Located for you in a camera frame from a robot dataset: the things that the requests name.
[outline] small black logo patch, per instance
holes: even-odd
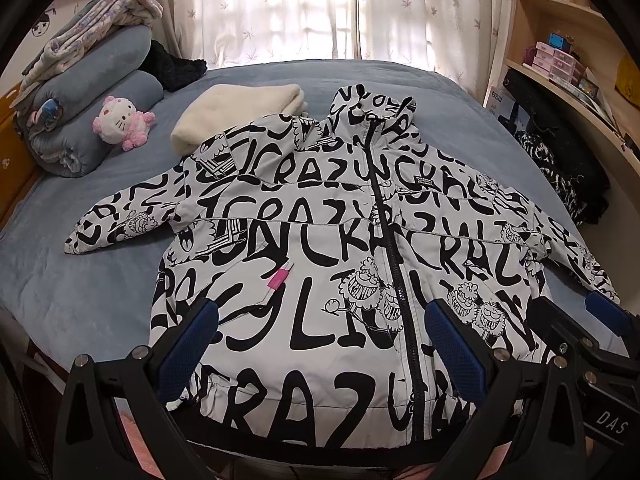
[[[416,184],[420,184],[421,186],[426,186],[426,187],[435,187],[433,185],[433,180],[431,180],[430,178],[426,178],[423,176],[414,176],[414,182]]]

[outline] black and white jacket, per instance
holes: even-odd
[[[618,301],[567,229],[421,143],[414,111],[411,97],[342,88],[324,121],[229,129],[80,219],[67,253],[164,222],[176,233],[151,343],[196,298],[220,307],[174,412],[189,440],[282,462],[425,463],[473,408],[426,334],[429,301],[445,298],[489,346],[538,362],[548,351],[524,316],[549,295],[543,260]]]

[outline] bed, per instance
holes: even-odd
[[[299,84],[308,113],[324,118],[335,91],[363,82],[367,89],[417,102],[425,142],[513,186],[579,237],[567,211],[533,161],[494,117],[455,83],[435,73],[377,61],[304,60],[225,68],[165,94],[152,111],[148,143],[114,150],[82,178],[44,176],[18,203],[0,234],[0,306],[39,349],[69,370],[80,353],[95,360],[124,357],[148,341],[156,271],[173,238],[165,226],[83,256],[63,253],[78,219],[98,200],[161,173],[178,161],[171,130],[186,107],[214,84]],[[584,309],[583,291],[561,270],[549,269],[556,303],[600,341],[622,352],[619,338]]]

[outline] metal bolt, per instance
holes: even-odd
[[[589,384],[595,384],[598,382],[598,378],[596,377],[596,374],[594,374],[591,370],[588,370],[584,373],[584,380],[587,381]]]
[[[509,360],[509,358],[511,357],[511,354],[506,348],[496,348],[494,350],[494,357],[498,359],[498,361],[503,363]]]
[[[87,354],[80,354],[78,357],[74,359],[74,364],[78,368],[82,368],[88,362],[89,362],[89,356]]]
[[[566,362],[566,359],[564,357],[557,355],[554,357],[554,364],[558,368],[562,369],[562,368],[566,368],[568,363]]]
[[[136,346],[131,351],[131,357],[133,357],[134,359],[144,359],[148,355],[149,355],[149,347],[146,345]]]

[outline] pink tag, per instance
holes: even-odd
[[[271,280],[267,284],[267,286],[269,288],[272,288],[273,290],[276,290],[280,285],[282,285],[282,282],[287,279],[288,275],[289,275],[288,270],[278,269],[276,273],[273,275],[273,278],[271,278]]]

